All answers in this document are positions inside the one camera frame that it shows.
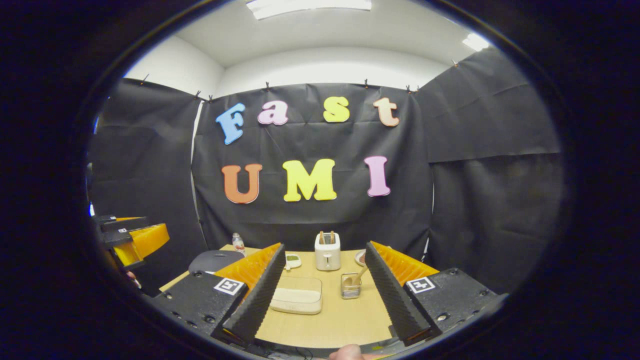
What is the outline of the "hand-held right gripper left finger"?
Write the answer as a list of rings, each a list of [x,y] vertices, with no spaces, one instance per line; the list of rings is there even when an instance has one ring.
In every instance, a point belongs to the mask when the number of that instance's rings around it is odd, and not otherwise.
[[[150,301],[190,330],[248,346],[265,319],[285,264],[285,246],[275,243],[213,274],[195,271]]]

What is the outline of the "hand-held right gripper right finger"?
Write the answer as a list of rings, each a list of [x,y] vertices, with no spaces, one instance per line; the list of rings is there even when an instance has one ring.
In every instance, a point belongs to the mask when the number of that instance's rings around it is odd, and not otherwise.
[[[365,263],[405,346],[457,330],[506,298],[459,268],[438,271],[375,241],[366,244]]]

